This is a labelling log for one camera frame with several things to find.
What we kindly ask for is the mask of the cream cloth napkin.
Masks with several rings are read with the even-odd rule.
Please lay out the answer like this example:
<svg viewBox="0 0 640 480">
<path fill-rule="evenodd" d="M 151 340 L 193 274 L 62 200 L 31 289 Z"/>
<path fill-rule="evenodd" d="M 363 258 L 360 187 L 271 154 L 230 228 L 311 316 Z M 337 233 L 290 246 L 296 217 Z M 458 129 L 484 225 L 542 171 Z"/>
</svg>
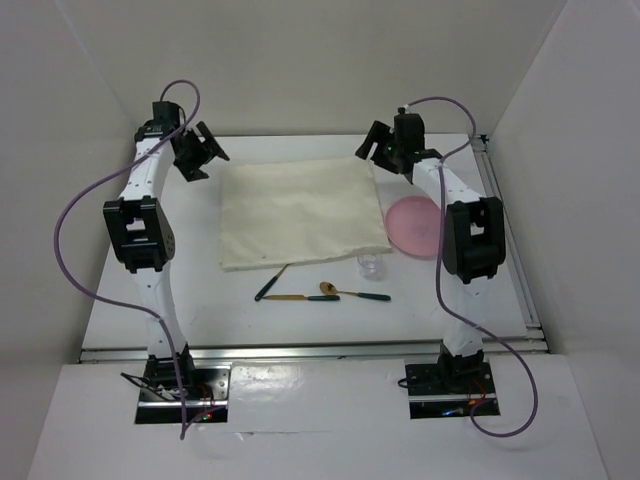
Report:
<svg viewBox="0 0 640 480">
<path fill-rule="evenodd" d="M 357 157 L 227 167 L 221 180 L 225 271 L 312 264 L 391 247 L 370 162 Z"/>
</svg>

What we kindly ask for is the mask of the clear drinking glass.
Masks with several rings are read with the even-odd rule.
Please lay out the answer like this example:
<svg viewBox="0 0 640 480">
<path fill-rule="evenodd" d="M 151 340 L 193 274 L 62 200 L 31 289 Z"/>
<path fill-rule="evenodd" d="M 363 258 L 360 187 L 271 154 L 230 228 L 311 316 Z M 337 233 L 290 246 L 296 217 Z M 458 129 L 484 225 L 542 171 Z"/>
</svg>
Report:
<svg viewBox="0 0 640 480">
<path fill-rule="evenodd" d="M 371 281 L 380 281 L 386 274 L 384 258 L 380 254 L 364 254 L 357 257 L 359 272 Z"/>
</svg>

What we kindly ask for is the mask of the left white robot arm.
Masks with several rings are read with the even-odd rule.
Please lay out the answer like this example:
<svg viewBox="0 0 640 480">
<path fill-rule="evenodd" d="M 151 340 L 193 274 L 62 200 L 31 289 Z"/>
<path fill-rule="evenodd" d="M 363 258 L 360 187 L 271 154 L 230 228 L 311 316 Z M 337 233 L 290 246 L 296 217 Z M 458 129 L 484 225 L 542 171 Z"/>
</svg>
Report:
<svg viewBox="0 0 640 480">
<path fill-rule="evenodd" d="M 136 157 L 127 184 L 103 206 L 103 216 L 117 260 L 132 275 L 146 313 L 147 356 L 143 381 L 184 399 L 199 382 L 188 343 L 179 326 L 170 285 L 176 237 L 160 197 L 174 166 L 188 182 L 209 177 L 202 170 L 214 158 L 228 160 L 204 122 L 186 126 L 178 104 L 152 104 L 152 118 L 134 135 Z"/>
</svg>

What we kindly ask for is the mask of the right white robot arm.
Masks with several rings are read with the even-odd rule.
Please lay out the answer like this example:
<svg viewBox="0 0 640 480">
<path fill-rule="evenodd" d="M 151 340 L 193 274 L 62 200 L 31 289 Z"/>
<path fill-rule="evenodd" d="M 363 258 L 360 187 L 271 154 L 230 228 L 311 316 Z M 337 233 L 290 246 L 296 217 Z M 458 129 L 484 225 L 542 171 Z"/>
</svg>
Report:
<svg viewBox="0 0 640 480">
<path fill-rule="evenodd" d="M 506 260 L 504 211 L 501 200 L 481 195 L 445 165 L 463 147 L 442 154 L 426 147 L 425 133 L 422 117 L 403 106 L 391 126 L 373 122 L 356 156 L 404 176 L 437 206 L 436 298 L 454 321 L 431 377 L 457 392 L 483 377 L 483 338 L 493 335 L 471 310 L 486 302 L 489 281 Z"/>
</svg>

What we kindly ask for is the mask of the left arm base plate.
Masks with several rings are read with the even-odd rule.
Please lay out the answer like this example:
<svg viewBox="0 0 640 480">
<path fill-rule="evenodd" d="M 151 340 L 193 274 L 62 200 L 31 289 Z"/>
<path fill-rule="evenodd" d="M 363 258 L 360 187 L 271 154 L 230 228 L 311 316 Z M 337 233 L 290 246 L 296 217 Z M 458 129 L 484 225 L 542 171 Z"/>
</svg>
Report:
<svg viewBox="0 0 640 480">
<path fill-rule="evenodd" d="M 186 421 L 191 425 L 226 423 L 230 379 L 229 366 L 200 370 L 195 385 L 187 388 Z M 133 380 L 139 387 L 136 425 L 181 423 L 181 402 L 176 388 L 151 387 L 142 377 L 133 377 Z"/>
</svg>

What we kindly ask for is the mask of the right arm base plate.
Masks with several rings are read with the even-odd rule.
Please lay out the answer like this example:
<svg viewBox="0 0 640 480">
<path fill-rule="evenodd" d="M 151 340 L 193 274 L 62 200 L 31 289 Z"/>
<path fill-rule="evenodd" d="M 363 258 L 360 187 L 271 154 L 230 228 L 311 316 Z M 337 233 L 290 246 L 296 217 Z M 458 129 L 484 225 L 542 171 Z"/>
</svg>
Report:
<svg viewBox="0 0 640 480">
<path fill-rule="evenodd" d="M 491 367 L 480 368 L 461 377 L 445 378 L 436 364 L 407 364 L 405 376 L 397 381 L 408 394 L 412 420 L 469 417 L 500 414 Z"/>
</svg>

